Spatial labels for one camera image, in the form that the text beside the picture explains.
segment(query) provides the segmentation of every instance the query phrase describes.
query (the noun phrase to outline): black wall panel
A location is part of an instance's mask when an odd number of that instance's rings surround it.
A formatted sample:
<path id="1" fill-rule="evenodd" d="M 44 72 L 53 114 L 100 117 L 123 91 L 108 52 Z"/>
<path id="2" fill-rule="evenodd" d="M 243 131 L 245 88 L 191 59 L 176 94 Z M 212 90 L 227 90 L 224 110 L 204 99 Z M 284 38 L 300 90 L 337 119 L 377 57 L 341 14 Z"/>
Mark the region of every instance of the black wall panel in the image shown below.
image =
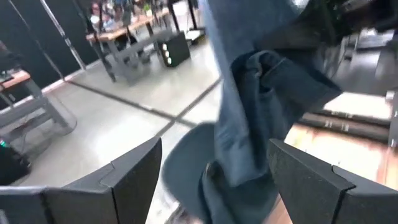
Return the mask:
<path id="1" fill-rule="evenodd" d="M 89 0 L 76 1 L 80 1 L 84 6 L 89 5 Z M 69 38 L 83 62 L 88 65 L 98 60 L 98 56 L 86 40 L 85 24 L 79 16 L 72 0 L 46 0 L 45 2 L 58 20 L 63 31 L 65 31 L 66 36 Z"/>
<path id="2" fill-rule="evenodd" d="M 12 0 L 12 2 L 28 23 L 34 38 L 39 41 L 62 75 L 66 76 L 79 70 L 78 62 L 40 0 Z"/>
<path id="3" fill-rule="evenodd" d="M 11 6 L 8 0 L 0 1 L 0 40 L 7 47 L 23 56 L 22 66 L 32 76 L 39 87 L 43 88 L 60 79 L 58 73 L 51 67 L 36 42 L 30 38 L 22 19 Z M 17 100 L 27 96 L 25 89 L 18 85 L 7 93 L 12 93 Z M 0 108 L 6 107 L 0 100 Z"/>

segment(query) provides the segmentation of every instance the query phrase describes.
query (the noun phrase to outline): gray concrete floor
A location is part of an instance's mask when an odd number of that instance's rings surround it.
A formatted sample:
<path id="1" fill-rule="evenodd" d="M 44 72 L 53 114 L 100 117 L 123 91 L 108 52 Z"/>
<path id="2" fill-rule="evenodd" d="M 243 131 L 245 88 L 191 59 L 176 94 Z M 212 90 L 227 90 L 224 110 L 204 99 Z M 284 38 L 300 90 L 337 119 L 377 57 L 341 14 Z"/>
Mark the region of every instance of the gray concrete floor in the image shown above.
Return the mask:
<path id="1" fill-rule="evenodd" d="M 150 66 L 140 69 L 143 76 L 134 86 L 111 83 L 100 64 L 78 75 L 74 81 L 176 115 L 219 77 L 207 44 L 193 50 L 192 58 L 175 69 L 160 66 L 157 58 Z M 220 90 L 218 85 L 210 91 L 184 119 L 193 123 L 215 120 Z M 53 135 L 47 149 L 33 162 L 32 173 L 15 185 L 62 187 L 152 138 L 170 123 L 169 119 L 69 83 L 47 96 L 72 125 L 77 122 L 76 128 L 67 135 Z M 53 126 L 41 128 L 51 132 Z M 162 162 L 189 130 L 190 127 L 175 123 L 162 135 Z M 164 223 L 177 206 L 159 179 L 147 223 Z"/>

